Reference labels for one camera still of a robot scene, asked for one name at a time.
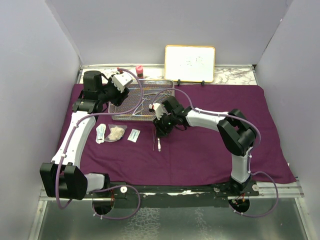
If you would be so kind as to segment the steel tweezers front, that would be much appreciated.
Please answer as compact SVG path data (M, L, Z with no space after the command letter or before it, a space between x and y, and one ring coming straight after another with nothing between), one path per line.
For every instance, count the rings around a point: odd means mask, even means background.
M152 150L155 151L156 129L152 129Z

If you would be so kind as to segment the steel tweezers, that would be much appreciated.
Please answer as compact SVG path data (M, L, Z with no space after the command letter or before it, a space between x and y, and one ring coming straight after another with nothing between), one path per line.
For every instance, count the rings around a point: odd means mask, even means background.
M159 137L157 138L157 149L159 152L161 151L161 141Z
M155 151L156 129L152 129L152 150Z

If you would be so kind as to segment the metal mesh tray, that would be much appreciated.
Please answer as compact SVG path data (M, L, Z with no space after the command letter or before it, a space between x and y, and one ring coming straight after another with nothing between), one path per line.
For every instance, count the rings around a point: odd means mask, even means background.
M142 92L140 91L139 84L136 80L133 80L132 83L128 86L129 94L128 97L124 100L124 102L120 106L115 106L113 104L109 104L108 112L115 113L112 116L112 119L115 121L153 121L155 118L155 113L149 111L149 104L152 103L152 100L155 100L156 103L162 103L167 97L164 95L157 96L147 96L149 97L148 101L145 101L138 109L138 112L135 115L132 115L133 111L130 111L126 114L121 114L131 108L133 108L140 96L143 98L144 93L152 93L152 92L169 92L172 93L172 96L175 94L172 90L174 86L174 82L171 80L159 80L159 79L151 79L151 80L141 80Z

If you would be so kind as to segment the steel forceps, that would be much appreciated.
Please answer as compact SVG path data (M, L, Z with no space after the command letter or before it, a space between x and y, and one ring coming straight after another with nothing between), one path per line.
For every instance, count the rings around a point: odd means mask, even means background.
M149 97L143 97L139 105L134 109L132 115L135 115L138 112L138 109L142 107L143 103L148 101L149 99Z

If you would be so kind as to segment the white gauze bag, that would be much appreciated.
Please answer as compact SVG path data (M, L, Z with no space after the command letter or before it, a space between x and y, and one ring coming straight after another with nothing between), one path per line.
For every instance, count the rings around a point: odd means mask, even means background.
M119 141L124 136L127 126L109 124L108 128L109 128L109 134L104 139L104 141L108 143L112 143L112 142Z

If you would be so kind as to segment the white blue label packet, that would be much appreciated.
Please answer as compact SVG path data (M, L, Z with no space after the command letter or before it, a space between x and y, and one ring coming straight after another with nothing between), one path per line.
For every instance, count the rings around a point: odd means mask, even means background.
M138 130L138 129L132 129L127 140L130 141L130 142L133 142L133 143L136 143L138 138L139 138L139 135L140 135L141 131Z

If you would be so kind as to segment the purple cloth wrap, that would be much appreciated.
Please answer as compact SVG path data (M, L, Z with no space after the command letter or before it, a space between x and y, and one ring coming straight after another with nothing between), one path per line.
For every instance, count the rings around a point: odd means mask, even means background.
M229 112L239 109L261 134L252 151L250 168L254 179L289 184L296 178L283 155L276 125L264 90L257 85L181 85L175 97L184 106ZM227 182L232 171L231 153L217 131L190 127L173 129L153 151L150 121L124 121L124 137L116 142L96 143L96 131L87 138L80 161L84 174L108 174L113 182L131 185L200 186ZM140 130L137 142L128 140L132 129Z

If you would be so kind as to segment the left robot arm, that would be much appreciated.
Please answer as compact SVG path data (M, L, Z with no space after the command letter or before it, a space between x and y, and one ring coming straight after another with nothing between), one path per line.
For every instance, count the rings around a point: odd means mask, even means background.
M104 105L120 106L128 97L128 85L133 81L127 73L120 71L102 80L105 75L97 70L83 75L83 89L72 105L71 120L65 137L50 163L43 163L40 176L48 197L82 200L89 192L103 198L111 190L108 175L84 174L80 170L82 153L88 136L95 126L98 114Z

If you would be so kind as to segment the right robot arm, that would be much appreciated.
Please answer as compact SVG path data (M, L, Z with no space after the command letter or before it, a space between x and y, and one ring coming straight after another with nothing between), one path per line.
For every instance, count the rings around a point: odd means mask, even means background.
M242 195L251 180L251 151L258 131L247 121L239 109L230 112L207 111L192 106L183 107L174 96L162 103L149 104L149 111L155 113L152 121L158 138L168 136L174 128L182 126L201 127L219 132L226 149L231 153L230 192Z

